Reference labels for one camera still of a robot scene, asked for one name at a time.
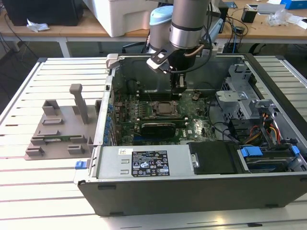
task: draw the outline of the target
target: white paper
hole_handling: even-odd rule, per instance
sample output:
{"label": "white paper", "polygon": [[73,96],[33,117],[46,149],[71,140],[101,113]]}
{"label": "white paper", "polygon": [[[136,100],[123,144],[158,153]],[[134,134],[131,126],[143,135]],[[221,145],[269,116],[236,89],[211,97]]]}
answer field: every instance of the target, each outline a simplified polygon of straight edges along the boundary
{"label": "white paper", "polygon": [[268,0],[267,3],[279,5],[282,2],[282,0]]}
{"label": "white paper", "polygon": [[303,22],[302,20],[300,20],[298,23],[297,23],[298,26],[302,27],[303,29],[307,29],[307,23],[306,22]]}
{"label": "white paper", "polygon": [[50,29],[50,28],[48,27],[48,25],[45,24],[45,23],[43,23],[43,24],[37,24],[37,23],[33,23],[33,22],[29,21],[29,19],[27,19],[27,21],[28,21],[27,27],[28,27],[30,30],[32,30],[32,31],[34,31],[34,32],[36,32],[36,33],[38,33],[38,31],[43,31],[43,30],[49,30],[49,29]]}
{"label": "white paper", "polygon": [[287,19],[287,22],[292,23],[292,24],[298,24],[299,21],[302,20],[302,19],[303,19],[303,17],[292,15],[291,17],[289,17]]}

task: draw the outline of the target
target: computer tower case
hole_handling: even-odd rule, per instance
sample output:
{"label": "computer tower case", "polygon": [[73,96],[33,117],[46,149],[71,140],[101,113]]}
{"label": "computer tower case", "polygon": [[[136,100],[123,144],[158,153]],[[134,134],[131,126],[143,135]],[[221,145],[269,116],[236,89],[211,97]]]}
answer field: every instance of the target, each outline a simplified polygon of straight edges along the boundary
{"label": "computer tower case", "polygon": [[83,15],[82,0],[2,0],[14,25],[34,23],[77,26]]}

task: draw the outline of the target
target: black object on desk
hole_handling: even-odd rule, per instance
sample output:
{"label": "black object on desk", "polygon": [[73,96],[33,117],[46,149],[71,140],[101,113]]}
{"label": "black object on desk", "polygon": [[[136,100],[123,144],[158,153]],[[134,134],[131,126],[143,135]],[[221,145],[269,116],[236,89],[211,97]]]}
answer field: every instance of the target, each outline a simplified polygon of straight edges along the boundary
{"label": "black object on desk", "polygon": [[227,6],[227,4],[223,1],[220,1],[219,2],[219,10],[221,12],[221,19],[223,20],[223,24],[220,28],[220,31],[219,31],[219,34],[221,34],[223,32],[223,28],[224,28],[224,25],[225,25],[225,20],[226,20],[226,17],[227,17],[227,14],[228,14],[228,9],[229,7]]}
{"label": "black object on desk", "polygon": [[242,22],[244,23],[253,23],[257,10],[254,9],[244,9],[241,17]]}
{"label": "black object on desk", "polygon": [[77,26],[83,16],[82,0],[2,0],[14,25],[34,23]]}

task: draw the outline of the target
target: blue object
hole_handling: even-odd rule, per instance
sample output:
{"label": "blue object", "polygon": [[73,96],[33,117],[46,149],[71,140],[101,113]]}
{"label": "blue object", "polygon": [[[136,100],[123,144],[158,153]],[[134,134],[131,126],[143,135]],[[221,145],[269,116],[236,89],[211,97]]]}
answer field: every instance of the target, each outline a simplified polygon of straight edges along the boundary
{"label": "blue object", "polygon": [[307,9],[307,0],[295,1],[295,0],[282,0],[280,4],[286,4],[287,10]]}
{"label": "blue object", "polygon": [[234,49],[232,50],[232,53],[235,53],[235,48],[236,48],[236,27],[232,24],[234,31],[235,31],[235,38],[234,38]]}
{"label": "blue object", "polygon": [[243,157],[262,157],[263,156],[261,149],[256,146],[246,146],[243,149],[241,149],[241,153]]}
{"label": "blue object", "polygon": [[237,5],[236,5],[236,3],[234,2],[234,1],[226,1],[226,2],[224,2],[227,6],[228,6],[228,8],[230,8],[230,9],[236,9],[236,8],[238,8],[237,7]]}
{"label": "blue object", "polygon": [[108,110],[109,110],[110,112],[113,111],[113,105],[109,104]]}
{"label": "blue object", "polygon": [[163,6],[156,8],[150,14],[149,25],[160,25],[172,19],[173,6]]}
{"label": "blue object", "polygon": [[296,156],[298,156],[298,155],[299,155],[299,149],[298,149],[298,147],[293,145],[291,148],[292,148],[293,153],[294,153]]}
{"label": "blue object", "polygon": [[86,161],[77,161],[75,164],[75,169],[86,169]]}

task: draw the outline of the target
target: motherboard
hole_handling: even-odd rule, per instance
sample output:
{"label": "motherboard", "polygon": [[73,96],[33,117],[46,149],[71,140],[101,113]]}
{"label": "motherboard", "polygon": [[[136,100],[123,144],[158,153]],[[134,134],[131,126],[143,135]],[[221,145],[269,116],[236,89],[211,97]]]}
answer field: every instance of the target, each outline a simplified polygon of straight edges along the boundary
{"label": "motherboard", "polygon": [[178,101],[155,101],[147,96],[115,95],[118,144],[177,145],[191,141],[215,141],[208,122],[206,100],[184,92]]}

